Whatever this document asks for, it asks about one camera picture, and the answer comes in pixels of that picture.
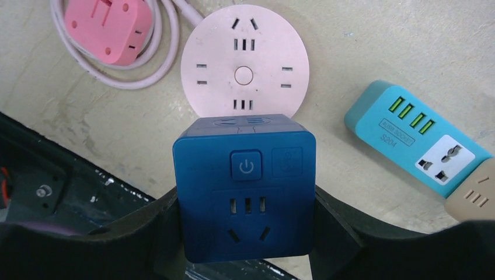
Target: green usb port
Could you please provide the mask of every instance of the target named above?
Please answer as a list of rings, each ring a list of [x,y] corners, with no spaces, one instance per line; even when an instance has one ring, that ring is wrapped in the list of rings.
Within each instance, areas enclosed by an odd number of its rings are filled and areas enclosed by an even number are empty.
[[[415,128],[418,123],[424,118],[426,117],[423,113],[420,113],[415,119],[413,122],[411,122],[411,127],[412,128]]]
[[[400,112],[399,114],[399,118],[404,118],[408,113],[409,111],[414,108],[414,106],[412,106],[411,104],[408,104],[406,106],[406,108],[404,108],[404,110],[402,110],[402,112]]]
[[[390,108],[388,109],[390,112],[395,112],[395,110],[397,110],[397,108],[400,106],[400,104],[404,101],[404,98],[402,97],[399,97],[397,98],[397,100],[395,100],[395,102],[390,106]]]
[[[421,127],[421,129],[419,130],[419,133],[421,134],[424,134],[425,132],[427,132],[432,125],[434,125],[435,122],[432,121],[432,120],[429,120],[423,127]]]

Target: concrete floor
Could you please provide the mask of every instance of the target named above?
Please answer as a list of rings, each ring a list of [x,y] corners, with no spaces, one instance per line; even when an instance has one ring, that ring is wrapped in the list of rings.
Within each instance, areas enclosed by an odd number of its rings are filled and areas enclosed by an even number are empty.
[[[163,195],[175,185],[172,143],[197,118],[182,93],[180,63],[145,90],[106,87],[66,52],[47,2],[0,0],[0,110],[146,193]],[[311,79],[294,119],[317,137],[321,187],[404,228],[430,233],[455,224],[439,195],[349,133],[343,117],[370,82],[386,79],[494,153],[494,1],[190,2],[204,15],[258,4],[299,31]],[[182,20],[181,46],[190,32]],[[153,71],[166,50],[164,44],[150,65],[117,76]],[[273,261],[311,279],[307,257]]]

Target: pink power socket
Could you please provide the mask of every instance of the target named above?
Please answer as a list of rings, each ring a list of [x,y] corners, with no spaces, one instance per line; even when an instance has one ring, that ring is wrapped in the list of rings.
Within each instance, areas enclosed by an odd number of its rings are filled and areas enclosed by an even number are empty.
[[[127,66],[141,52],[152,18],[143,0],[70,0],[64,20],[72,39],[101,62]]]

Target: red wire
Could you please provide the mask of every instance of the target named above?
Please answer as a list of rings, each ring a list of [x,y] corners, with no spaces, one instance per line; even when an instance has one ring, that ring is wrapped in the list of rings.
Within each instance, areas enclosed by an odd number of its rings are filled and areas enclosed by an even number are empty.
[[[6,177],[9,177],[9,172],[5,167],[0,168]],[[4,205],[7,207],[9,205],[9,200],[11,200],[9,194],[7,193],[7,180],[2,181],[2,198],[4,199]]]

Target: round button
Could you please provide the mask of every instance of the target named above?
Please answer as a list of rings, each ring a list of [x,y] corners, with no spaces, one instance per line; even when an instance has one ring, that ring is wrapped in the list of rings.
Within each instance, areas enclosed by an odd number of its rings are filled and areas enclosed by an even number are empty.
[[[253,80],[253,71],[247,66],[241,66],[235,71],[235,80],[240,85],[249,85]]]

